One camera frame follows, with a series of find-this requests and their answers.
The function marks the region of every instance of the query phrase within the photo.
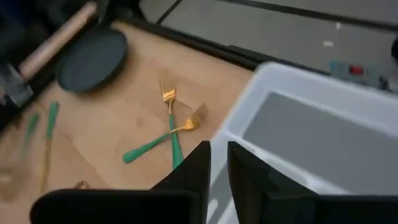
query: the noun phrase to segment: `gold fork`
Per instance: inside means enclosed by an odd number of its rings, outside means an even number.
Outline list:
[[[145,144],[138,149],[133,149],[129,152],[126,152],[123,154],[123,162],[128,163],[133,161],[134,159],[137,159],[141,155],[143,155],[145,152],[149,151],[152,149],[154,146],[156,146],[158,143],[162,142],[164,139],[169,137],[172,133],[175,133],[179,130],[193,130],[197,128],[200,123],[206,118],[208,111],[207,107],[205,104],[202,104],[186,121],[185,124],[180,127],[180,128],[175,128],[171,130],[170,132],[162,135],[161,137],[153,140],[152,142]]]
[[[163,101],[167,103],[167,106],[169,108],[170,130],[173,130],[175,127],[174,127],[174,115],[173,115],[172,105],[176,97],[175,88],[165,81],[160,81],[159,85],[160,85],[160,90],[162,92]],[[175,169],[184,160],[181,146],[178,141],[177,133],[172,133],[172,155],[173,155],[173,169]]]

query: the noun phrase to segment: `gold fork tines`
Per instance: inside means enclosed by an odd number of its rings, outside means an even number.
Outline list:
[[[175,88],[169,82],[159,81],[163,101],[169,106],[169,113],[172,112],[172,104],[175,100]]]
[[[185,121],[184,126],[181,128],[176,128],[171,131],[171,133],[174,133],[178,130],[192,130],[194,128],[197,128],[200,123],[206,118],[208,113],[206,104],[202,104],[199,106],[199,108],[193,112],[193,114]]]

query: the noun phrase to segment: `green fork handle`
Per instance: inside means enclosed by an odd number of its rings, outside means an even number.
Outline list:
[[[170,136],[170,133],[166,133],[162,135],[161,137],[151,141],[148,144],[145,144],[138,149],[133,149],[129,152],[126,152],[123,154],[123,162],[128,163],[133,161],[134,159],[137,159],[138,157],[142,156],[145,152],[149,151],[152,149],[154,146],[156,146],[158,143],[162,142],[164,139],[167,139],[167,137]]]
[[[174,130],[174,115],[172,113],[169,114],[169,124],[170,130]],[[173,154],[173,169],[178,167],[184,160],[184,156],[182,155],[182,150],[180,143],[178,141],[177,132],[172,133],[172,154]]]

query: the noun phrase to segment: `wooden handle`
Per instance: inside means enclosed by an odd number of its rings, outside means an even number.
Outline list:
[[[19,71],[24,80],[37,73],[72,37],[85,26],[97,11],[97,4],[86,3],[59,30],[41,44],[20,65]]]

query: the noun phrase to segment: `floor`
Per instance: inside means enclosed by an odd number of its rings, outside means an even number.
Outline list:
[[[142,0],[141,8],[150,22],[157,22],[175,3],[163,26],[326,72],[332,60],[342,60],[398,77],[390,53],[396,31],[261,8],[271,3],[394,25],[394,0],[366,0],[360,6],[356,0]]]

